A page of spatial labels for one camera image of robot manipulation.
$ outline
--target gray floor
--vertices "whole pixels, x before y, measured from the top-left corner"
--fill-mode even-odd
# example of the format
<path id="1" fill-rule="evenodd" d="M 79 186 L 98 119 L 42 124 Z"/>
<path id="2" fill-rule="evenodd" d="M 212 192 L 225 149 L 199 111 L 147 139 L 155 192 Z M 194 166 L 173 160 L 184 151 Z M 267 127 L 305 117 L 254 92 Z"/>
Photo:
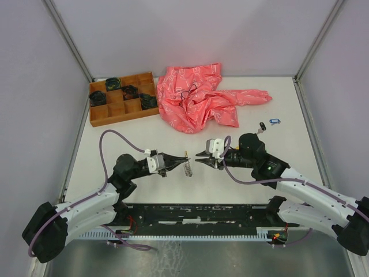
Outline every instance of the gray floor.
<path id="1" fill-rule="evenodd" d="M 289 233 L 293 241 L 306 232 Z M 266 242 L 144 243 L 158 251 L 115 249 L 104 241 L 73 241 L 49 263 L 46 276 L 354 276 L 345 250 L 317 232 L 285 249 L 272 249 Z"/>

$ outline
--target metal spring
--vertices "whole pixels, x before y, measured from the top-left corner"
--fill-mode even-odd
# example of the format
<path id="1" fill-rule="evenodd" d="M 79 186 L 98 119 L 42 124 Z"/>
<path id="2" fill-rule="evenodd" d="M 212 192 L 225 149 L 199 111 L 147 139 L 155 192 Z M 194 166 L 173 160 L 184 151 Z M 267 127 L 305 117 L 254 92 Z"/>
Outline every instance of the metal spring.
<path id="1" fill-rule="evenodd" d="M 191 165 L 190 165 L 190 162 L 189 161 L 186 161 L 184 164 L 183 164 L 183 167 L 184 167 L 184 173 L 187 177 L 192 177 L 192 169 L 191 169 Z"/>

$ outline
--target robotic arm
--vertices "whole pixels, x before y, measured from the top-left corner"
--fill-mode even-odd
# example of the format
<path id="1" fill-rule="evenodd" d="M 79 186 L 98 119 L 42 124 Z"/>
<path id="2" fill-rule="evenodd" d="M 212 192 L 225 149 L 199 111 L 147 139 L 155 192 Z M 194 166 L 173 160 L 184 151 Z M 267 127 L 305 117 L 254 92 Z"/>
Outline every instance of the robotic arm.
<path id="1" fill-rule="evenodd" d="M 107 183 L 96 191 L 74 200 L 52 206 L 42 204 L 22 233 L 30 246 L 30 256 L 46 263 L 59 255 L 73 239 L 87 231 L 112 222 L 118 212 L 127 207 L 122 202 L 129 197 L 137 185 L 133 179 L 159 174 L 167 176 L 187 157 L 176 157 L 157 151 L 146 150 L 146 159 L 135 160 L 129 154 L 121 155 Z"/>
<path id="2" fill-rule="evenodd" d="M 284 197 L 275 196 L 267 209 L 269 220 L 278 216 L 286 223 L 297 223 L 324 232 L 346 249 L 365 256 L 369 250 L 369 199 L 360 201 L 341 195 L 328 188 L 318 186 L 305 178 L 265 150 L 265 144 L 256 134 L 243 134 L 239 138 L 239 148 L 230 147 L 230 137 L 206 142 L 206 150 L 197 159 L 214 169 L 225 169 L 230 177 L 240 184 L 263 184 L 275 190 L 287 192 L 308 205 L 295 204 Z M 255 182 L 242 182 L 229 172 L 228 167 L 253 169 L 251 176 Z"/>

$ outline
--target wooden organizer tray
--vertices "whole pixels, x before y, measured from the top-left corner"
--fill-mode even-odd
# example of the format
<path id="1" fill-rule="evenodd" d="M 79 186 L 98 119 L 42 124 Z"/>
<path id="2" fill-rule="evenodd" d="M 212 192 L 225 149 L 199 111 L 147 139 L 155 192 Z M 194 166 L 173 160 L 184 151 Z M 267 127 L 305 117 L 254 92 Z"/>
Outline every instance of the wooden organizer tray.
<path id="1" fill-rule="evenodd" d="M 138 93 L 156 96 L 152 72 L 120 77 L 120 80 L 122 86 L 133 85 L 138 88 Z M 107 104 L 90 107 L 90 123 L 93 127 L 159 114 L 159 108 L 142 110 L 139 98 L 123 100 L 121 89 L 107 92 L 105 81 L 90 83 L 89 93 L 94 91 L 106 93 Z"/>

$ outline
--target red fabric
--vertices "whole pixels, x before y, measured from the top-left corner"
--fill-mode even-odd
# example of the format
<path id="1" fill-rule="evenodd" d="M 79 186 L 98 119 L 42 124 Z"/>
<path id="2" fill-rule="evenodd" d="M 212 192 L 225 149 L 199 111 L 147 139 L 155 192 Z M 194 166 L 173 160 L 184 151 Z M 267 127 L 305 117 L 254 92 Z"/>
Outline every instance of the red fabric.
<path id="1" fill-rule="evenodd" d="M 168 67 L 157 84 L 162 119 L 187 134 L 201 131 L 213 118 L 219 124 L 239 127 L 236 105 L 259 105 L 272 99 L 266 91 L 258 89 L 216 91 L 222 80 L 220 71 L 220 63 L 194 68 Z"/>

